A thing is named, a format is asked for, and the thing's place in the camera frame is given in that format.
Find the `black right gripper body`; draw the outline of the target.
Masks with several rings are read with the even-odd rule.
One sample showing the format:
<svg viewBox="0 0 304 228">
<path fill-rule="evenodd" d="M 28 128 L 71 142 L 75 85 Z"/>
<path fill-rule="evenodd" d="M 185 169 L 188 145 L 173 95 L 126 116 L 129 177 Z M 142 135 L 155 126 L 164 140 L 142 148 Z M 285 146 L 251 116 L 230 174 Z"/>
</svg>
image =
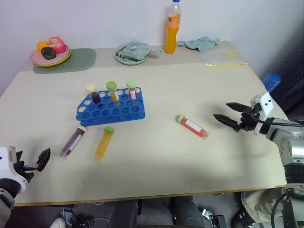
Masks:
<svg viewBox="0 0 304 228">
<path fill-rule="evenodd" d="M 239 108 L 239 112 L 241 112 L 239 130 L 244 131 L 253 131 L 258 124 L 260 118 L 261 106 L 255 105 L 253 107 L 249 107 L 246 105 L 241 105 Z"/>
</svg>

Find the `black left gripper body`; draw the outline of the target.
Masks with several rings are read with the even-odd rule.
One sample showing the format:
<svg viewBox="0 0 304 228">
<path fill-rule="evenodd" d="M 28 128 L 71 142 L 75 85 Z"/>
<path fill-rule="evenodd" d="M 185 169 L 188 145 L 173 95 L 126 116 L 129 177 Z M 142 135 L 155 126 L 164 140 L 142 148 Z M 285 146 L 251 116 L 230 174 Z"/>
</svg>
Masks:
<svg viewBox="0 0 304 228">
<path fill-rule="evenodd" d="M 28 172 L 36 169 L 36 164 L 28 164 L 26 165 L 24 161 L 21 160 L 23 151 L 16 152 L 17 161 L 14 163 L 14 170 L 21 177 L 25 178 L 25 180 L 29 183 L 34 176 L 33 172 Z"/>
</svg>

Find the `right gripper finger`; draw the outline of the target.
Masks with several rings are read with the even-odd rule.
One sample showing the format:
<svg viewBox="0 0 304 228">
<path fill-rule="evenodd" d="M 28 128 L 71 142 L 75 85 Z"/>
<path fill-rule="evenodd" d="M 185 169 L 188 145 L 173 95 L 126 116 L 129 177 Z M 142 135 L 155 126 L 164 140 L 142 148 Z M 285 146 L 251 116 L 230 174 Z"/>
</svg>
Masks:
<svg viewBox="0 0 304 228">
<path fill-rule="evenodd" d="M 220 123 L 232 128 L 234 131 L 239 132 L 240 127 L 237 121 L 232 120 L 230 117 L 225 116 L 223 114 L 214 114 L 213 115 L 216 120 Z"/>
<path fill-rule="evenodd" d="M 233 109 L 234 111 L 237 111 L 237 112 L 240 112 L 240 113 L 246 112 L 247 110 L 250 109 L 249 106 L 246 106 L 246 105 L 240 104 L 240 103 L 236 103 L 236 102 L 226 103 L 226 105 L 229 108 Z"/>
</svg>

